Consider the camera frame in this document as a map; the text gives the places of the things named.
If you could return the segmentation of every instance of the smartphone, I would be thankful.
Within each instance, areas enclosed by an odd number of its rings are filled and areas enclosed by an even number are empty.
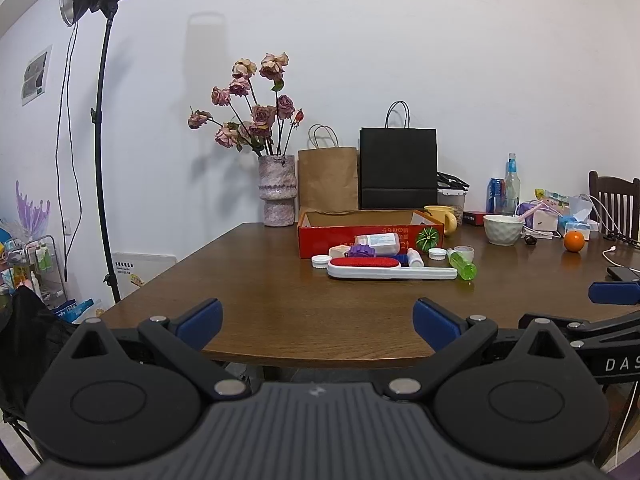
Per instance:
[[[628,267],[607,267],[607,272],[617,282],[640,282],[640,272],[633,272]]]

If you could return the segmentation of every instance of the white bowl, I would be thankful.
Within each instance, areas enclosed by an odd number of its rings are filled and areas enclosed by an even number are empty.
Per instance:
[[[502,246],[516,243],[524,225],[524,220],[518,220],[515,216],[502,215],[486,215],[482,222],[484,222],[484,232],[489,242]]]

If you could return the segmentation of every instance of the blue gripper pad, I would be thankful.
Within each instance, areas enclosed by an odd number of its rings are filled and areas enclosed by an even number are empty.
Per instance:
[[[636,282],[595,282],[589,287],[591,303],[635,305],[640,301],[640,286]]]
[[[222,303],[207,300],[178,319],[170,329],[181,341],[195,350],[202,350],[222,328]]]
[[[439,306],[421,298],[414,304],[414,330],[436,352],[466,330],[466,322]]]

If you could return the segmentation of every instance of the yellow mug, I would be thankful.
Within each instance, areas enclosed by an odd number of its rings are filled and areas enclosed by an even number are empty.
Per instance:
[[[450,235],[456,231],[458,221],[453,214],[453,208],[447,205],[426,205],[424,210],[444,224],[444,234]]]

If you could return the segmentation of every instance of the paper bag handle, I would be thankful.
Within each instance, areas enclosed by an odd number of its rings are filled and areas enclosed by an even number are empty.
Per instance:
[[[389,116],[391,115],[391,112],[394,111],[394,108],[396,108],[396,106],[398,105],[402,105],[404,107],[404,127],[411,127],[411,114],[409,113],[409,105],[404,101],[396,101],[389,107],[389,110],[386,113],[385,128],[389,127]]]
[[[324,124],[313,124],[309,128],[308,136],[309,136],[309,141],[311,142],[312,146],[316,150],[320,149],[320,146],[318,146],[318,139],[316,139],[316,132],[320,128],[324,128],[329,133],[329,138],[331,139],[331,142],[334,144],[334,148],[340,148],[340,142],[338,142],[338,136],[335,134],[334,129],[331,126],[324,126]]]

